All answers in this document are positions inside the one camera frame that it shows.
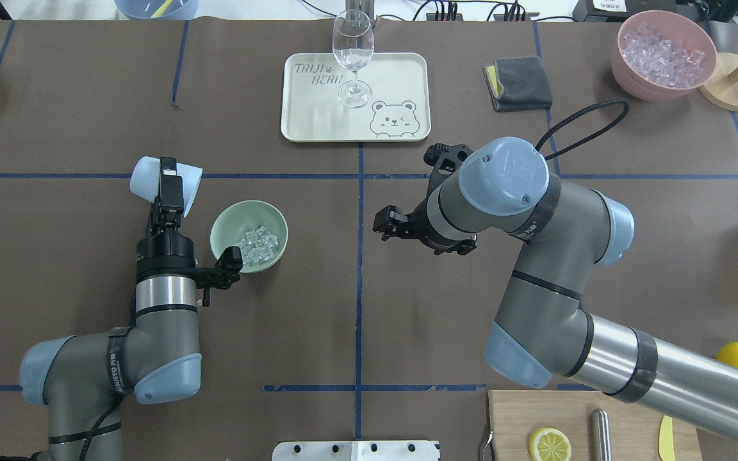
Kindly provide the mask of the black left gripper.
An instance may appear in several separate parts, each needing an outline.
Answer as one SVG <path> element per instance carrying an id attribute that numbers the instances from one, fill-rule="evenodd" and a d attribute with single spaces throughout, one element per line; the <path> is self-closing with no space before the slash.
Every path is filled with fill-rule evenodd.
<path id="1" fill-rule="evenodd" d="M 175 158 L 160 158 L 159 214 L 179 218 L 185 210 L 183 179 L 177 172 Z M 161 227 L 153 215 L 147 219 L 144 239 L 136 245 L 136 279 L 155 275 L 182 274 L 196 268 L 194 244 L 179 233 L 180 224 Z"/>

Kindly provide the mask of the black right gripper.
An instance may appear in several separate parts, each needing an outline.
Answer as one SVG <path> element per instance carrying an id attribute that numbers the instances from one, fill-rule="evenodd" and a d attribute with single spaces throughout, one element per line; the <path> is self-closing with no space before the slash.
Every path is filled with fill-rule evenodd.
<path id="1" fill-rule="evenodd" d="M 402 213 L 400 207 L 393 205 L 382 208 L 373 219 L 373 231 L 380 234 L 383 241 L 400 238 L 434 243 L 434 229 L 428 219 L 426 204 L 418 204 L 408 214 Z"/>

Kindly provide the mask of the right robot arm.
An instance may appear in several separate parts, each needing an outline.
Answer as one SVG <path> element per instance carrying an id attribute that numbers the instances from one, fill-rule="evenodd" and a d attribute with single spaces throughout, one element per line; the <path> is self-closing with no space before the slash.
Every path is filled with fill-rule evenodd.
<path id="1" fill-rule="evenodd" d="M 436 254 L 466 255 L 487 229 L 522 241 L 484 349 L 492 370 L 535 389 L 565 376 L 738 441 L 738 369 L 580 309 L 595 266 L 632 244 L 626 206 L 554 175 L 527 140 L 434 149 L 427 196 L 412 213 L 385 207 L 373 231 Z"/>

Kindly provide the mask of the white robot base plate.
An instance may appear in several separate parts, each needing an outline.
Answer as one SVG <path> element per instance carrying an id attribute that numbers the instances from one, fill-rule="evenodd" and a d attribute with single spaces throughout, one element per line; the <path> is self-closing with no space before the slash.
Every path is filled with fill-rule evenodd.
<path id="1" fill-rule="evenodd" d="M 439 443 L 428 440 L 285 441 L 272 460 L 440 460 Z"/>

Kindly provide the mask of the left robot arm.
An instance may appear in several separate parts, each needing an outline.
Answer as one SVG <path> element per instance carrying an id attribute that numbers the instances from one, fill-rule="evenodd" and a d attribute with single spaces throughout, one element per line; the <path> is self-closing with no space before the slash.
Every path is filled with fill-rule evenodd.
<path id="1" fill-rule="evenodd" d="M 174 158 L 145 161 L 158 167 L 145 179 L 158 192 L 149 236 L 136 248 L 131 324 L 38 343 L 21 362 L 24 399 L 49 409 L 49 445 L 33 460 L 120 460 L 126 396 L 155 405 L 199 390 L 197 262 L 192 241 L 179 232 L 195 188 Z"/>

